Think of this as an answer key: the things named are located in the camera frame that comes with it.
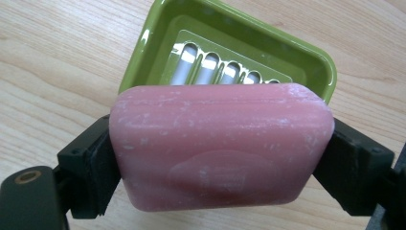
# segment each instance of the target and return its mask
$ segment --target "pink soap bar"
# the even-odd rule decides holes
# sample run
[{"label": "pink soap bar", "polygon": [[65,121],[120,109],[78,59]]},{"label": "pink soap bar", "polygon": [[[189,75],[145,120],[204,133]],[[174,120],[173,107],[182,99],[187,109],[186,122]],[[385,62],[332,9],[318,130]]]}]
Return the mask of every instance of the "pink soap bar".
[{"label": "pink soap bar", "polygon": [[110,115],[126,191],[144,211],[290,202],[333,130],[323,100],[296,83],[138,86]]}]

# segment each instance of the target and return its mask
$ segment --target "wooden table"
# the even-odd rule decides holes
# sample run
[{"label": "wooden table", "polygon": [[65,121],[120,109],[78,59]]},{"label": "wooden table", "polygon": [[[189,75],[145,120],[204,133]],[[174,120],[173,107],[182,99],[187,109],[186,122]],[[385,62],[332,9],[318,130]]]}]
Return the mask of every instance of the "wooden table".
[{"label": "wooden table", "polygon": [[[406,140],[406,2],[233,1],[327,51],[334,116],[399,154]],[[152,0],[0,1],[0,180],[56,154],[109,113]],[[106,215],[72,229],[364,229],[311,178],[269,207],[144,213],[121,183]]]}]

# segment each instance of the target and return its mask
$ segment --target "wood grain surface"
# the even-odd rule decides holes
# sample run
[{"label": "wood grain surface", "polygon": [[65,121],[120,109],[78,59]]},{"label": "wood grain surface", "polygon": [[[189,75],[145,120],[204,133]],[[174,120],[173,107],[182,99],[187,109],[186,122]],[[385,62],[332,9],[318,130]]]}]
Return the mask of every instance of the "wood grain surface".
[{"label": "wood grain surface", "polygon": [[[327,51],[334,116],[399,154],[406,141],[406,2],[225,0]],[[152,0],[0,1],[0,181],[56,165],[109,113]],[[123,184],[106,215],[72,229],[365,229],[311,178],[281,206],[144,213]]]}]

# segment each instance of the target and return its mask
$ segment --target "soap bar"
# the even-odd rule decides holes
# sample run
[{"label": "soap bar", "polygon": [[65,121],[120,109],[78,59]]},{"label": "soap bar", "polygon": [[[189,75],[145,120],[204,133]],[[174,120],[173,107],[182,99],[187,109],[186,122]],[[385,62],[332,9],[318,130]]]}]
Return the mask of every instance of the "soap bar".
[{"label": "soap bar", "polygon": [[296,83],[137,86],[119,96],[109,128],[132,204],[168,211],[294,200],[334,121]]}]

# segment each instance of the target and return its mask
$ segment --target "soap dish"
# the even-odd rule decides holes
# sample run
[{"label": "soap dish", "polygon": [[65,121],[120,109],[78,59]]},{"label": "soap dish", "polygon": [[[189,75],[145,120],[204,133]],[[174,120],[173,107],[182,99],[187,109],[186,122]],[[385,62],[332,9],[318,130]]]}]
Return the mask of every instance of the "soap dish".
[{"label": "soap dish", "polygon": [[156,0],[120,92],[145,84],[296,82],[328,103],[336,76],[326,52],[222,2]]}]

